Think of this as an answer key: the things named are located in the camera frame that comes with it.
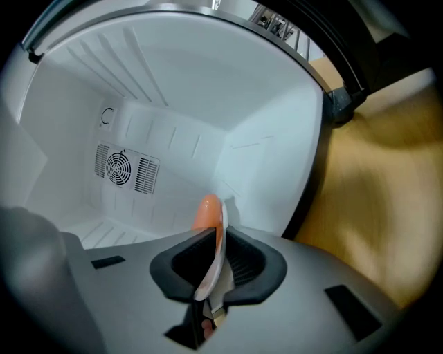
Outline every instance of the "wooden floor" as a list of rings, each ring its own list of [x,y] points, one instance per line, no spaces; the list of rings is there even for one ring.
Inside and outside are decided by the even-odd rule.
[[[327,59],[312,63],[332,88]],[[296,240],[336,255],[404,307],[443,246],[443,110],[422,71],[375,93],[335,129],[325,182]]]

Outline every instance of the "fan vent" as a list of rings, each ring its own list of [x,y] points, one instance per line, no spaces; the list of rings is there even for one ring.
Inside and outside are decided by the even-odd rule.
[[[158,171],[159,165],[153,160],[140,158],[134,189],[140,193],[152,194]]]
[[[124,151],[113,153],[106,162],[108,177],[116,185],[124,185],[131,178],[131,163]]]
[[[107,145],[99,144],[97,146],[96,163],[94,165],[94,172],[97,176],[105,177],[106,157],[108,156],[109,147]]]

